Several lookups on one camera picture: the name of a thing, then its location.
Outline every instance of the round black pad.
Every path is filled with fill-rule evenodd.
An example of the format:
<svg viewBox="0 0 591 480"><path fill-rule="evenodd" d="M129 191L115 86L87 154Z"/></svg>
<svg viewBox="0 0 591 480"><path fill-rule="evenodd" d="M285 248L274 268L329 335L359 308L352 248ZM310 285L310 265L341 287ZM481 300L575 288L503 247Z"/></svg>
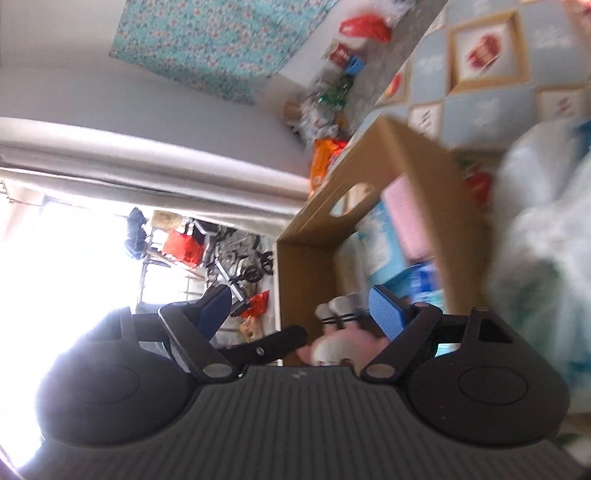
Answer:
<svg viewBox="0 0 591 480"><path fill-rule="evenodd" d="M476 310L460 349L418 367L407 392L415 411L437 430L495 447L554 434L569 407L558 372L498 316Z"/></svg>
<svg viewBox="0 0 591 480"><path fill-rule="evenodd" d="M92 446L131 442L165 427L189 402L190 377L140 348L126 313L127 335L79 342L41 382L35 409L45 437Z"/></svg>

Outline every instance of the floral fabric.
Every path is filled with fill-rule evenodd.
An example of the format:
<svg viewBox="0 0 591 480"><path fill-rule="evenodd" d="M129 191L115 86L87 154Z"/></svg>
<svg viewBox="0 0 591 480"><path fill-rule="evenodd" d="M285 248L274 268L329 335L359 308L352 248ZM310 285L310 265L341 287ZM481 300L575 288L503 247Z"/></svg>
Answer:
<svg viewBox="0 0 591 480"><path fill-rule="evenodd" d="M253 103L337 1L127 0L109 55Z"/></svg>

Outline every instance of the bright window light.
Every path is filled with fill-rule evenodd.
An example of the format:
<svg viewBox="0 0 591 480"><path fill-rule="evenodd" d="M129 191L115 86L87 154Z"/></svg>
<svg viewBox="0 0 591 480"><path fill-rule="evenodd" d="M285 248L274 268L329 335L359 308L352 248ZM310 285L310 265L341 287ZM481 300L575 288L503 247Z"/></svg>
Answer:
<svg viewBox="0 0 591 480"><path fill-rule="evenodd" d="M48 202L2 250L0 445L15 466L40 445L34 399L55 358L107 312L134 306L141 263L126 219Z"/></svg>

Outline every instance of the wheel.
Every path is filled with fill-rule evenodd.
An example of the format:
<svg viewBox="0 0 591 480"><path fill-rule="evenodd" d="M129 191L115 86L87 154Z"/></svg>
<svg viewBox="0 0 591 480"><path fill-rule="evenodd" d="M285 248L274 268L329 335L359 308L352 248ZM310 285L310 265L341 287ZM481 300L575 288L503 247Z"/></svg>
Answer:
<svg viewBox="0 0 591 480"><path fill-rule="evenodd" d="M267 275L273 275L273 252L261 254L261 268Z"/></svg>
<svg viewBox="0 0 591 480"><path fill-rule="evenodd" d="M258 283L263 278L262 272L254 265L248 265L240 276L249 283Z"/></svg>

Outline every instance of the white curtain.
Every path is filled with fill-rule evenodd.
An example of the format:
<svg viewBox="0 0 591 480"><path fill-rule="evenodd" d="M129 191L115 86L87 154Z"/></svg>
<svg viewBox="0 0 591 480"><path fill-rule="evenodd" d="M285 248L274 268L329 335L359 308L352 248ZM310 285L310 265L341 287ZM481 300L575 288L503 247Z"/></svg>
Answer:
<svg viewBox="0 0 591 480"><path fill-rule="evenodd" d="M0 118L0 157L0 178L59 199L164 209L271 237L307 197L303 177L176 145L32 120Z"/></svg>

